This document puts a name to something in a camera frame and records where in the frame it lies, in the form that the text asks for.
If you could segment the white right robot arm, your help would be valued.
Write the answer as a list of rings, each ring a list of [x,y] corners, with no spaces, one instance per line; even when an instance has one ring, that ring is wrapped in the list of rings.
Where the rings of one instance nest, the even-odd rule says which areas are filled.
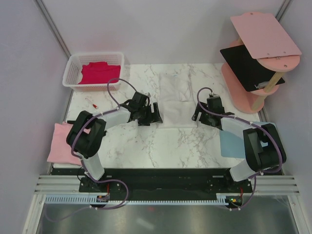
[[[218,96],[210,95],[206,102],[198,101],[192,119],[219,130],[222,156],[242,159],[227,170],[223,179],[223,186],[229,192],[236,191],[243,180],[279,171],[286,161],[274,124],[253,123],[225,112]]]

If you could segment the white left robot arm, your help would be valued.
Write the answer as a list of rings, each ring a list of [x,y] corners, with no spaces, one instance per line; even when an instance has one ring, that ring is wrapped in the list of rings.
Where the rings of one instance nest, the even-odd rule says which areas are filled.
[[[158,103],[150,102],[150,98],[140,92],[117,107],[103,113],[93,115],[82,111],[66,138],[71,147],[71,153],[77,157],[87,176],[91,179],[90,186],[97,192],[107,186],[105,173],[101,165],[98,151],[107,130],[120,124],[136,121],[138,126],[149,126],[152,123],[162,123]]]

